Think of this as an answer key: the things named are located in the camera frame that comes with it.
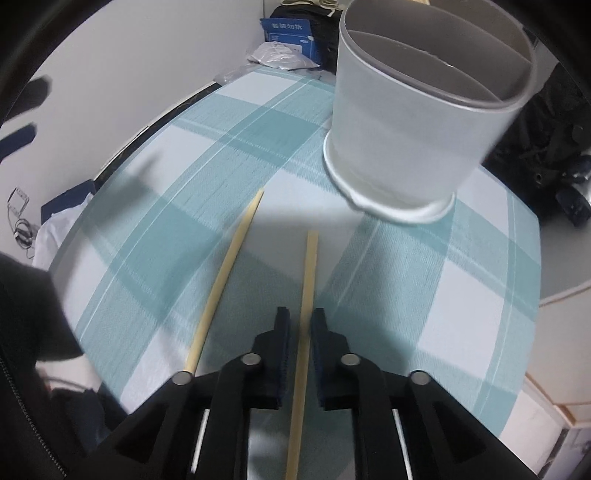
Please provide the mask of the bamboo chopstick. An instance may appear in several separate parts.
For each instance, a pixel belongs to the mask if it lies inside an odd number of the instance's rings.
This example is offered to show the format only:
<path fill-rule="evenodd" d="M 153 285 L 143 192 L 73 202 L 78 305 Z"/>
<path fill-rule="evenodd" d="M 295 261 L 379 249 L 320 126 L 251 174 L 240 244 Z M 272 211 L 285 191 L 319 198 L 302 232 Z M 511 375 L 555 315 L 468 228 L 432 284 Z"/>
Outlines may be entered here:
<path fill-rule="evenodd" d="M 305 396 L 308 385 L 308 364 L 311 351 L 311 313 L 314 310 L 315 271 L 318 262 L 318 232 L 308 231 L 304 256 L 304 281 L 301 294 L 301 315 L 298 323 L 297 363 L 294 372 L 293 405 L 290 412 L 290 437 L 287 445 L 287 466 L 284 478 L 296 480 L 300 466 L 301 439 L 304 432 Z"/>
<path fill-rule="evenodd" d="M 192 375 L 195 375 L 197 372 L 197 366 L 202 350 L 204 350 L 204 345 L 209 329 L 211 329 L 211 323 L 217 306 L 221 300 L 226 283 L 228 282 L 232 268 L 235 265 L 235 260 L 238 258 L 238 253 L 242 248 L 247 233 L 249 233 L 249 227 L 252 224 L 254 216 L 256 216 L 257 208 L 262 199 L 263 189 L 260 189 L 256 192 L 256 196 L 253 197 L 252 201 L 250 201 L 249 206 L 247 206 L 245 210 L 245 214 L 242 216 L 242 219 L 240 219 L 238 227 L 235 229 L 235 234 L 233 234 L 231 242 L 229 243 L 228 251 L 226 251 L 224 255 L 224 259 L 221 262 L 214 283 L 211 286 L 211 292 L 209 292 L 205 302 L 204 310 L 198 321 L 197 330 L 195 330 L 193 335 L 183 368 L 184 371 Z"/>

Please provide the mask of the teal plaid tablecloth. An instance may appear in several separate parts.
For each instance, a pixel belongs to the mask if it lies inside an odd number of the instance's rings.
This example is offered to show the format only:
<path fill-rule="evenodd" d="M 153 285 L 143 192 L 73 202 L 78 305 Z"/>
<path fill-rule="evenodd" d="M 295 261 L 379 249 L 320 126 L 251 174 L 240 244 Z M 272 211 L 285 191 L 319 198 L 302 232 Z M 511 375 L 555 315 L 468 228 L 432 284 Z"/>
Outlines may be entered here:
<path fill-rule="evenodd" d="M 356 210 L 324 167 L 334 89 L 259 69 L 185 110 L 97 191 L 50 272 L 87 359 L 126 411 L 185 362 L 247 205 L 259 201 L 199 362 L 221 368 L 301 310 L 308 232 L 315 305 L 382 369 L 431 374 L 500 434 L 522 387 L 540 290 L 536 216 L 484 169 L 450 212 L 400 225 Z"/>

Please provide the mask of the black bag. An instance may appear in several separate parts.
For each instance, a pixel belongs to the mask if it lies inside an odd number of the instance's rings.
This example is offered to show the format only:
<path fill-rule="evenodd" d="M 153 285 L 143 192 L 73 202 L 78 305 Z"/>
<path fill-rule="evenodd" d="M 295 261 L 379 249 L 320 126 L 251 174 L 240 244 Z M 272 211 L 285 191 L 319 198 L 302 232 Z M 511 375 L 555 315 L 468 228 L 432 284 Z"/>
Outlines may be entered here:
<path fill-rule="evenodd" d="M 590 221 L 590 101 L 542 42 L 535 93 L 483 163 L 546 221 Z"/>

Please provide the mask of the white divided utensil holder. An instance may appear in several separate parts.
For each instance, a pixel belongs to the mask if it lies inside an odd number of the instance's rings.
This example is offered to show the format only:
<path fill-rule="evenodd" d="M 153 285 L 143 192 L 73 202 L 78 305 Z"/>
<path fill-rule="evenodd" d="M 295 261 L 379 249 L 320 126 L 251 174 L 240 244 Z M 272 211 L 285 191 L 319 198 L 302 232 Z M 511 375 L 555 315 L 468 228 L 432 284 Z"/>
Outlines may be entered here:
<path fill-rule="evenodd" d="M 356 208 L 444 217 L 531 98 L 522 26 L 491 1 L 355 1 L 339 21 L 325 168 Z"/>

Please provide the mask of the white plastic bag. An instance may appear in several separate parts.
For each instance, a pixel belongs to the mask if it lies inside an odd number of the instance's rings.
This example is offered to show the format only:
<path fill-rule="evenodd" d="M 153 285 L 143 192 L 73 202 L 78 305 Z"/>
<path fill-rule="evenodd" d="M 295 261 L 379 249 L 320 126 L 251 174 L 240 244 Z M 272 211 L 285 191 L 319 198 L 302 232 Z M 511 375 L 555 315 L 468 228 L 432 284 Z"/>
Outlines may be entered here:
<path fill-rule="evenodd" d="M 317 69 L 320 66 L 301 51 L 280 42 L 263 42 L 246 59 L 250 63 L 281 71 Z"/>

